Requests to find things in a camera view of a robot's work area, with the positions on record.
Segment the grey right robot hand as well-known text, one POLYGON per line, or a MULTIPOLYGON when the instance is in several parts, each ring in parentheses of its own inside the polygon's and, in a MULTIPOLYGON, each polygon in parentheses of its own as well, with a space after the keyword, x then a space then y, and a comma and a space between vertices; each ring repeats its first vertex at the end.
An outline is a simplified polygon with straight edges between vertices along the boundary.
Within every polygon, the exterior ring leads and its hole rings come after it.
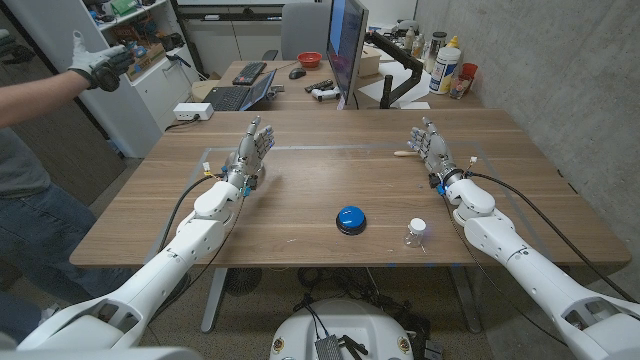
POLYGON ((424 128, 412 128, 408 145, 423 160, 430 187, 446 189, 463 179, 463 170, 454 163, 453 154, 435 124, 428 117, 423 117, 422 122, 424 128))

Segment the person right gloved hand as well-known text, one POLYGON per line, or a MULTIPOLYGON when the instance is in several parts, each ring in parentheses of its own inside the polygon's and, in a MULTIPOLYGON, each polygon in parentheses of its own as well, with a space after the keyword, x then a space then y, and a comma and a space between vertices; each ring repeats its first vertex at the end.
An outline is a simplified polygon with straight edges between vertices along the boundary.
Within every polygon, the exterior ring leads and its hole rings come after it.
POLYGON ((124 45, 89 52, 80 31, 74 30, 72 36, 72 63, 68 70, 87 80, 89 90, 100 88, 106 92, 116 91, 120 85, 120 76, 135 62, 134 54, 124 45))

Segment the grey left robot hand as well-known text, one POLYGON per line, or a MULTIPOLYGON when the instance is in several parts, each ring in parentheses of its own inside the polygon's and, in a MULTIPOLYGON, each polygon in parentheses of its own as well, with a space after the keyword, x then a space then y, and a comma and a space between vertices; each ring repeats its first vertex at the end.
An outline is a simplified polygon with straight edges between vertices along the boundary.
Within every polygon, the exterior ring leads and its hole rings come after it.
POLYGON ((256 116, 249 124, 237 149, 228 157, 227 181, 240 189, 256 190, 265 176, 264 158, 275 144, 270 125, 258 127, 262 118, 256 116))

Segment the person left gloved hand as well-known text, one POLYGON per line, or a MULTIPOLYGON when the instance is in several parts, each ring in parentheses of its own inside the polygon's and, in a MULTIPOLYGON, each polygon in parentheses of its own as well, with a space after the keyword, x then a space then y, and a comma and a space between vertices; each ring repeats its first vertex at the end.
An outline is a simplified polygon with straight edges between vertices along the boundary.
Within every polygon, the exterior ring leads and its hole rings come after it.
POLYGON ((28 47, 19 44, 16 38, 6 29, 0 30, 1 63, 5 65, 30 62, 36 54, 28 47))

